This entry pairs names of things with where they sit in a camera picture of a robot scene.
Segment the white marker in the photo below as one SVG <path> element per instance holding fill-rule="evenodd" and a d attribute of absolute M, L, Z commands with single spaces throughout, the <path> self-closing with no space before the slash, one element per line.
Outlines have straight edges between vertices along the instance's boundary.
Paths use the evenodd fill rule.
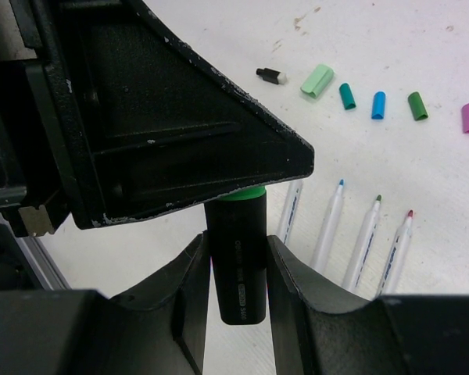
<path fill-rule="evenodd" d="M 283 212 L 281 213 L 280 223 L 278 224 L 278 230 L 276 232 L 276 235 L 284 244 L 287 244 L 288 239 L 290 238 L 290 232 L 294 223 L 295 212 L 297 211 L 297 205 L 299 204 L 300 193 L 302 190 L 302 180 L 294 180 L 288 186 L 287 198 L 285 199 L 285 205 L 283 206 Z"/>
<path fill-rule="evenodd" d="M 321 224 L 320 236 L 318 236 L 313 258 L 310 262 L 310 267 L 318 273 L 323 273 L 327 266 L 331 244 L 334 241 L 335 231 L 338 226 L 338 219 L 342 213 L 342 204 L 344 203 L 344 197 L 342 196 L 343 189 L 344 180 L 341 180 L 338 183 L 337 190 L 330 198 L 323 224 Z"/>
<path fill-rule="evenodd" d="M 345 272 L 342 287 L 350 292 L 354 292 L 360 281 L 361 272 L 367 261 L 368 252 L 374 240 L 375 231 L 379 217 L 379 209 L 381 208 L 382 196 L 379 195 L 375 200 L 374 207 L 367 212 L 361 225 L 360 234 L 354 245 L 353 255 L 349 260 L 347 271 Z"/>
<path fill-rule="evenodd" d="M 405 222 L 396 231 L 381 282 L 378 285 L 377 295 L 390 295 L 396 289 L 412 238 L 413 217 L 414 211 L 410 210 L 406 215 Z"/>

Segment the white table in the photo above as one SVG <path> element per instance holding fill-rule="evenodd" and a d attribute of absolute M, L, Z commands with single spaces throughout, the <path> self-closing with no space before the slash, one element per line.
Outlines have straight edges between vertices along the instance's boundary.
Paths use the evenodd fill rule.
<path fill-rule="evenodd" d="M 148 0 L 158 17 L 219 71 L 315 148 L 289 248 L 311 253 L 327 201 L 341 178 L 345 205 L 324 275 L 340 284 L 364 213 L 382 194 L 381 223 L 358 294 L 372 298 L 392 236 L 409 209 L 414 238 L 399 293 L 469 294 L 469 0 Z M 317 101 L 299 93 L 318 63 L 335 70 Z M 261 81 L 257 67 L 288 74 Z M 344 111 L 349 82 L 358 108 Z M 370 119 L 376 91 L 386 117 Z M 406 97 L 419 91 L 429 119 L 414 122 Z M 287 184 L 268 188 L 268 230 L 276 231 Z M 176 256 L 205 228 L 202 207 L 146 223 L 80 231 L 68 220 L 44 238 L 74 288 L 114 295 Z M 210 294 L 205 374 L 274 373 L 269 319 L 256 327 L 221 323 Z"/>

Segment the blue-tipped marker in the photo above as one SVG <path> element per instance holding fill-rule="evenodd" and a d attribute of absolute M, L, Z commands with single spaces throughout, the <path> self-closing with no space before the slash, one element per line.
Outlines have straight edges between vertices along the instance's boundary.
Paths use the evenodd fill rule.
<path fill-rule="evenodd" d="M 385 93 L 379 91 L 374 96 L 374 104 L 372 105 L 372 119 L 382 120 L 384 118 L 385 111 Z"/>

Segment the white tabletop surface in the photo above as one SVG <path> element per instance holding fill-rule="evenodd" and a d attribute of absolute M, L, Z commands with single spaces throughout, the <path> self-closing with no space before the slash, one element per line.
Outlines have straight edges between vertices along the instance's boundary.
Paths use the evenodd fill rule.
<path fill-rule="evenodd" d="M 316 152 L 304 181 L 289 248 L 310 261 L 324 209 L 341 178 L 345 204 L 324 275 L 340 284 L 365 212 L 382 194 L 381 222 L 358 294 L 373 298 L 396 228 L 413 209 L 414 238 L 399 293 L 469 294 L 469 0 L 147 0 L 180 38 L 295 129 Z M 318 100 L 299 87 L 324 63 L 335 78 Z M 289 82 L 261 81 L 258 67 Z M 338 86 L 357 109 L 344 111 Z M 376 91 L 385 119 L 371 120 Z M 419 91 L 429 119 L 415 122 L 406 97 Z M 268 187 L 268 231 L 276 231 L 287 184 Z M 201 206 L 145 223 L 78 230 L 71 219 L 43 242 L 74 288 L 111 296 L 136 284 L 205 229 Z M 209 303 L 205 374 L 271 374 L 269 319 L 221 323 Z"/>

